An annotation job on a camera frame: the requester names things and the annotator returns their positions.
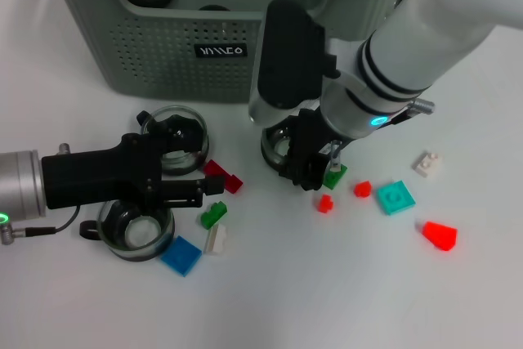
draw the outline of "white lego brick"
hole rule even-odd
[[[214,225],[210,230],[205,244],[205,253],[210,255],[219,255],[223,253],[227,229],[222,224]]]
[[[441,165],[441,156],[436,153],[427,153],[414,169],[416,173],[423,177],[433,176]]]

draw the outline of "red plastic piece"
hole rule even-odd
[[[323,195],[320,199],[320,206],[318,206],[318,211],[320,213],[328,213],[334,208],[333,198],[329,195]]]
[[[423,226],[422,233],[431,243],[443,251],[450,251],[454,248],[458,237],[457,229],[430,221]]]
[[[212,159],[203,167],[203,173],[205,173],[205,176],[225,176],[226,190],[231,194],[236,194],[239,188],[244,184],[238,177],[235,175],[231,176]]]
[[[358,198],[368,198],[373,192],[373,185],[370,181],[364,181],[363,183],[356,184],[354,187],[354,195]]]

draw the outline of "blue lego tile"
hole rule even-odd
[[[162,255],[162,262],[184,277],[202,256],[202,251],[178,236],[174,243]]]
[[[376,196],[383,210],[389,216],[403,212],[407,208],[412,208],[416,205],[416,201],[402,181],[380,188],[376,192]]]

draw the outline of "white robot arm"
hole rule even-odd
[[[523,0],[404,0],[366,42],[361,45],[345,43],[349,49],[344,51],[343,59],[338,57],[336,67],[344,71],[334,73],[331,67],[323,72],[327,78],[324,78],[320,108],[316,111],[316,120],[324,123],[316,131],[323,137],[313,146],[297,143],[299,136],[294,125],[296,122],[303,123],[301,120],[292,121],[294,129],[289,128],[288,124],[274,128],[275,124],[290,115],[302,98],[316,97],[313,92],[301,97],[298,91],[300,81],[289,79],[286,71],[283,72],[285,82],[291,87],[285,89],[289,89],[297,99],[290,100],[289,96],[285,96],[281,86],[276,89],[270,87],[267,74],[277,75],[278,70],[274,70],[274,63],[263,58],[274,55],[268,48],[269,44],[266,44],[269,41],[267,35],[281,30],[279,43],[283,53],[286,52],[284,46],[298,45],[300,41],[283,40],[283,34],[289,31],[284,31],[281,21],[278,25],[269,18],[268,10],[266,22],[270,22],[271,26],[264,28],[265,37],[262,36],[263,44],[257,54],[260,64],[257,64],[254,73],[249,115],[254,123],[263,127],[273,126],[264,131],[267,140],[271,139],[275,130],[282,133],[282,130],[288,129],[290,149],[276,169],[281,176],[292,179],[294,184],[300,184],[305,189],[317,189],[321,186],[322,168],[325,170],[326,161],[317,163],[318,157],[313,159],[317,165],[313,174],[310,171],[311,165],[314,165],[311,155],[320,152],[327,138],[345,146],[350,141],[367,136],[412,105],[441,75],[481,44],[495,25],[523,29]],[[325,63],[329,63],[329,58],[325,59]],[[303,128],[298,133],[302,139]],[[314,131],[311,130],[309,139],[316,138]],[[298,147],[308,151],[302,154]],[[266,161],[274,168],[274,162],[268,160],[267,155],[266,150]]]

